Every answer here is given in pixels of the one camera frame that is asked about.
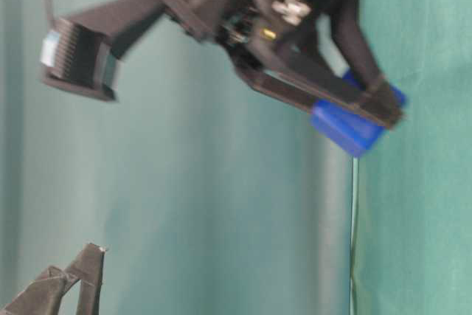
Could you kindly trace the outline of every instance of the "blue block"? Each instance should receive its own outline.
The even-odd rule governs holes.
[[[351,71],[343,79],[358,87]],[[393,89],[400,104],[405,105],[405,95],[395,87]],[[385,131],[385,128],[326,100],[315,104],[311,122],[316,130],[356,158],[368,151]]]

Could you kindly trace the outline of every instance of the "black mechanical part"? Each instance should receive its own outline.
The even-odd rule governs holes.
[[[164,10],[161,0],[116,0],[57,19],[52,31],[57,44],[50,58],[44,58],[44,82],[76,94],[115,100],[112,86],[117,61]]]
[[[54,63],[54,67],[57,66],[55,72],[63,73],[65,80],[51,76],[52,71],[48,71],[49,79],[46,81],[62,89],[82,94],[87,90],[85,94],[88,96],[110,100],[113,92],[108,90],[108,81],[96,75],[97,68],[107,72],[103,69],[108,68],[103,64],[108,62],[101,58],[103,53],[108,50],[118,59],[144,33],[144,29],[166,13],[195,40],[212,41],[225,48],[234,62],[236,72],[253,89],[303,111],[310,111],[308,106],[318,98],[326,99],[383,127],[391,128],[401,118],[402,111],[358,25],[358,2],[132,0],[131,5],[112,7],[113,11],[108,11],[106,6],[98,7],[66,18],[76,26],[72,33],[80,35],[71,37],[76,41],[73,44],[62,45],[61,49],[66,49],[65,54]],[[140,12],[140,7],[148,11]],[[316,44],[308,43],[310,38],[316,40],[314,24],[321,14],[330,16],[333,40],[361,88],[351,86],[335,76],[319,54]],[[85,46],[84,43],[94,49],[88,54],[90,58],[67,55],[75,53],[72,49],[77,51]],[[69,62],[63,60],[62,63],[61,58],[68,58]],[[83,76],[72,75],[73,68],[80,67],[79,63],[94,63],[94,70],[89,70]]]
[[[104,248],[86,245],[65,270],[50,266],[41,272],[0,315],[58,315],[63,297],[79,281],[76,314],[98,315],[104,259]]]

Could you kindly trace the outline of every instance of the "teal backdrop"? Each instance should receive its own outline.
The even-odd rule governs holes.
[[[358,166],[357,314],[471,313],[471,0],[363,0],[405,121]]]
[[[2,304],[92,241],[110,248],[102,314],[349,311],[352,160],[306,114],[168,20],[111,104],[40,82],[42,0],[1,0],[0,25]]]

